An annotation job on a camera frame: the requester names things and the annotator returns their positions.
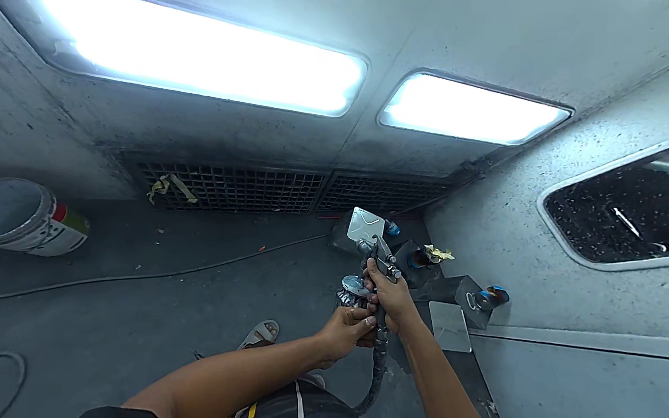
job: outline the window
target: window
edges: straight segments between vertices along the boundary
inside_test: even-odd
[[[417,73],[402,83],[378,120],[390,127],[521,145],[570,116],[569,109]]]
[[[668,147],[544,192],[539,212],[573,259],[605,271],[669,266]]]
[[[44,60],[66,71],[338,117],[364,60],[144,0],[0,0]]]

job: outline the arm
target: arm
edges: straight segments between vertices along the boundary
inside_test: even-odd
[[[339,308],[315,336],[195,361],[123,407],[145,409],[157,418],[228,418],[299,375],[332,366],[356,345],[372,347],[368,338],[375,325],[366,309]]]
[[[399,336],[407,352],[425,415],[428,418],[479,418],[438,341],[422,322],[407,283],[404,280],[391,283],[378,271],[373,259],[368,260],[364,275],[368,279],[366,287],[373,290],[373,283],[377,287],[369,309],[375,311],[377,303],[384,306],[386,324]]]

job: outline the gray floor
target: gray floor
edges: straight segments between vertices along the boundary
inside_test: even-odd
[[[72,203],[92,221],[84,246],[50,259],[0,251],[0,293],[201,266],[326,233],[332,226],[308,215]],[[427,242],[422,222],[400,225],[403,236]],[[21,353],[28,365],[22,393],[6,417],[79,416],[92,407],[120,404],[191,362],[193,349],[206,355],[235,349],[265,318],[280,323],[279,341],[310,336],[330,317],[341,277],[356,272],[358,264],[320,239],[175,278],[96,283],[0,300],[0,351]],[[390,346],[384,386],[367,416],[423,416],[403,353],[398,344]],[[449,359],[473,400],[488,399],[473,355],[455,354]],[[357,348],[323,375],[333,394],[356,404],[367,392],[371,367],[371,352]],[[0,359],[0,405],[14,387],[15,371]]]

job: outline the crumpled tape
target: crumpled tape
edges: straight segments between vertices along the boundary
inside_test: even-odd
[[[170,189],[170,182],[166,179],[167,177],[172,180],[172,183],[177,186],[178,189],[182,192],[182,194],[185,195],[187,198],[187,201],[190,203],[197,203],[198,198],[195,197],[192,192],[190,192],[190,189],[187,188],[187,186],[180,180],[175,174],[165,174],[159,178],[159,180],[154,183],[153,186],[151,186],[151,191],[148,192],[146,195],[149,196],[149,202],[151,204],[154,204],[154,195],[155,194],[166,194],[166,192]]]
[[[438,257],[441,261],[456,259],[454,256],[451,255],[451,251],[446,250],[445,252],[442,252],[437,248],[433,247],[432,245],[425,245],[425,251],[427,251],[428,254],[434,257]]]

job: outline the air hose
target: air hose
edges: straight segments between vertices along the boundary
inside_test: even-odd
[[[93,278],[93,279],[76,280],[76,281],[73,281],[73,282],[59,283],[59,284],[54,284],[54,285],[50,285],[50,286],[36,287],[36,288],[29,289],[29,290],[21,290],[21,291],[13,291],[11,293],[4,293],[4,294],[0,295],[0,299],[14,298],[16,296],[30,295],[32,293],[37,293],[37,292],[40,292],[40,291],[56,290],[56,289],[62,289],[62,288],[65,288],[65,287],[79,286],[79,285],[88,284],[88,283],[111,282],[111,281],[117,281],[117,280],[140,280],[140,279],[152,279],[152,278],[167,278],[167,277],[179,276],[181,274],[195,273],[196,271],[214,269],[216,267],[231,264],[232,262],[242,261],[242,260],[246,260],[247,258],[252,258],[252,257],[262,255],[262,254],[265,254],[265,253],[274,252],[276,250],[280,250],[280,249],[285,248],[285,247],[290,247],[291,245],[301,244],[303,242],[309,242],[309,241],[313,241],[313,240],[318,240],[318,239],[323,238],[325,236],[329,236],[329,233],[323,233],[321,235],[310,236],[309,238],[304,238],[302,240],[289,242],[287,244],[278,245],[276,247],[270,247],[270,248],[265,249],[261,252],[255,252],[255,253],[252,253],[252,254],[243,255],[241,257],[232,258],[230,260],[225,260],[225,261],[221,261],[221,262],[215,262],[213,264],[208,264],[208,265],[205,265],[205,266],[195,267],[193,269],[185,269],[185,270],[173,271],[173,272],[170,272],[170,273],[160,273],[160,274],[134,274],[134,275],[130,275],[130,276],[111,276],[111,277],[106,277],[106,278]],[[2,416],[4,416],[4,414],[9,410],[10,406],[12,406],[12,404],[14,403],[14,400],[17,398],[17,395],[19,395],[19,392],[22,389],[22,386],[24,385],[24,379],[27,376],[27,368],[25,366],[23,356],[19,355],[18,353],[1,352],[0,357],[12,358],[15,361],[15,363],[17,363],[17,365],[19,367],[19,377],[17,378],[17,387],[16,387],[14,393],[10,396],[9,401],[7,402],[5,407],[0,412],[0,418],[2,418]]]
[[[363,416],[373,406],[386,372],[386,346],[388,344],[386,333],[388,329],[386,328],[386,312],[381,305],[376,311],[376,323],[376,340],[373,342],[373,377],[366,397],[352,409],[358,416]]]
[[[82,284],[89,284],[89,283],[113,282],[113,281],[117,281],[117,280],[140,280],[140,279],[168,278],[168,277],[179,276],[181,274],[195,273],[197,271],[215,269],[216,267],[225,266],[227,264],[231,264],[232,262],[242,261],[242,260],[246,260],[247,258],[252,258],[252,257],[256,257],[258,255],[266,254],[266,253],[269,253],[269,252],[274,252],[275,250],[280,250],[280,249],[285,248],[285,247],[290,247],[291,245],[301,244],[303,242],[309,242],[309,241],[313,241],[313,240],[318,240],[320,238],[323,238],[323,237],[329,236],[329,235],[330,235],[329,233],[323,233],[321,235],[314,235],[314,236],[310,236],[309,238],[304,238],[303,240],[289,242],[287,244],[278,245],[276,247],[270,247],[266,250],[262,250],[261,252],[255,252],[255,253],[252,253],[252,254],[243,255],[241,257],[232,258],[231,260],[225,260],[225,261],[221,261],[221,262],[214,262],[213,264],[207,264],[205,266],[195,267],[195,268],[192,268],[192,269],[173,271],[173,272],[170,272],[170,273],[133,274],[133,275],[129,275],[129,276],[111,276],[111,277],[106,277],[106,278],[75,280],[73,282],[58,283],[58,284],[53,284],[53,285],[50,285],[50,286],[41,286],[41,287],[36,287],[36,288],[28,289],[28,290],[20,290],[20,291],[13,291],[11,293],[4,293],[4,294],[0,295],[0,299],[14,298],[16,296],[29,295],[31,293],[37,293],[37,292],[40,292],[40,291],[56,290],[56,289],[62,289],[62,288],[65,288],[65,287],[79,286],[79,285],[82,285]]]

